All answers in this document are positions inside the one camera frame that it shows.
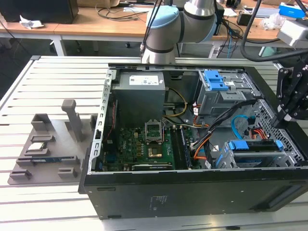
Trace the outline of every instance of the motherboard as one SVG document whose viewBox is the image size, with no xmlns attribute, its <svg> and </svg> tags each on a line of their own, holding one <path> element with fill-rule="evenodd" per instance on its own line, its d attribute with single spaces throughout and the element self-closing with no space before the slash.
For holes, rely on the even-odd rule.
<svg viewBox="0 0 308 231">
<path fill-rule="evenodd" d="M 175 170 L 191 167 L 190 128 L 165 128 L 149 122 L 142 128 L 120 128 L 117 144 L 105 142 L 102 171 Z"/>
</svg>

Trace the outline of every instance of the circuit board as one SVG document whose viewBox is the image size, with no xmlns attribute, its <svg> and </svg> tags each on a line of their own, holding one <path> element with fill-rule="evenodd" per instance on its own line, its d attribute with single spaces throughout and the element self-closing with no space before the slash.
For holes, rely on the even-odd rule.
<svg viewBox="0 0 308 231">
<path fill-rule="evenodd" d="M 121 128 L 118 139 L 118 150 L 105 158 L 107 171 L 131 171 L 131 166 L 137 164 L 171 165 L 175 170 L 175 160 L 171 143 L 171 130 L 164 128 L 163 142 L 147 142 L 144 128 Z M 156 129 L 148 131 L 149 137 L 159 134 Z M 193 141 L 192 131 L 186 129 L 185 142 L 189 146 Z"/>
</svg>

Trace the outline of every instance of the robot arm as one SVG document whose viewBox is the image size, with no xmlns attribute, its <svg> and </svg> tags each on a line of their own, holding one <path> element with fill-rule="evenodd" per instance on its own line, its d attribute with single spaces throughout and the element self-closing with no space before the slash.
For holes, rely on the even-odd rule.
<svg viewBox="0 0 308 231">
<path fill-rule="evenodd" d="M 174 46 L 178 42 L 202 42 L 210 39 L 217 18 L 213 0 L 190 0 L 179 12 L 176 7 L 161 6 L 145 42 L 142 63 L 175 63 Z"/>
</svg>

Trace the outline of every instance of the slotted aluminum table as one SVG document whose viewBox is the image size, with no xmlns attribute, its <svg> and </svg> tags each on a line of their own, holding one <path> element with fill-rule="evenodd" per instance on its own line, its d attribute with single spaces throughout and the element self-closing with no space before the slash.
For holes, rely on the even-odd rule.
<svg viewBox="0 0 308 231">
<path fill-rule="evenodd" d="M 99 106 L 108 63 L 137 63 L 139 58 L 42 56 L 30 60 L 0 101 L 0 230 L 178 231 L 308 230 L 308 194 L 273 213 L 223 214 L 197 217 L 111 219 L 100 221 L 87 195 L 77 185 L 14 187 L 7 183 L 35 113 L 65 119 L 63 99 L 77 102 L 81 118 L 90 118 Z M 179 64 L 253 65 L 275 90 L 279 66 L 243 59 L 179 58 Z M 300 121 L 308 132 L 308 123 Z"/>
</svg>

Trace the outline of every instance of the wooden desk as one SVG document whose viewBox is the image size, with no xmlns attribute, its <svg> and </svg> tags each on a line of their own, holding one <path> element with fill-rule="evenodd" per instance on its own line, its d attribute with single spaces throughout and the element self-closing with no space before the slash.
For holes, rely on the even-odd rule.
<svg viewBox="0 0 308 231">
<path fill-rule="evenodd" d="M 54 30 L 58 26 L 58 23 L 44 23 L 44 27 L 40 28 L 33 28 L 29 30 L 28 28 L 23 27 L 20 23 L 7 23 L 2 21 L 4 26 L 11 32 L 11 33 L 24 33 L 24 34 L 54 34 Z M 0 32 L 7 33 L 7 31 L 3 28 L 0 24 Z"/>
<path fill-rule="evenodd" d="M 118 12 L 109 14 L 109 17 L 121 17 L 133 12 Z M 139 17 L 146 21 L 147 13 Z M 145 33 L 145 22 L 141 20 L 117 22 L 100 17 L 95 8 L 79 8 L 79 13 L 73 24 L 59 24 L 54 33 L 58 35 L 86 35 L 86 36 L 117 36 L 117 37 L 143 37 Z"/>
<path fill-rule="evenodd" d="M 241 6 L 236 12 L 239 12 L 243 6 L 254 7 L 256 4 L 253 0 L 242 0 Z M 261 4 L 261 7 L 277 8 L 278 6 Z M 111 17 L 123 16 L 132 14 L 130 12 L 118 12 L 110 14 Z M 146 13 L 139 15 L 139 17 L 146 21 Z M 229 17 L 228 20 L 236 24 L 236 17 Z M 259 26 L 261 19 L 255 19 L 253 26 L 249 32 L 248 38 L 253 40 L 270 40 L 277 36 L 278 30 L 264 30 Z M 27 39 L 52 39 L 56 47 L 58 55 L 66 55 L 63 40 L 92 40 L 94 42 L 94 49 L 98 49 L 96 41 L 125 41 L 125 42 L 141 42 L 145 33 L 145 22 L 141 20 L 117 22 L 100 17 L 95 8 L 79 8 L 79 13 L 73 24 L 45 24 L 45 27 L 28 30 L 23 28 L 19 23 L 8 23 L 8 29 L 16 38 Z M 11 36 L 0 27 L 0 38 Z M 214 36 L 210 41 L 205 42 L 211 44 L 213 47 L 220 47 L 227 39 L 227 30 L 225 26 L 221 26 L 219 34 Z M 271 46 L 287 47 L 282 42 L 270 44 Z"/>
</svg>

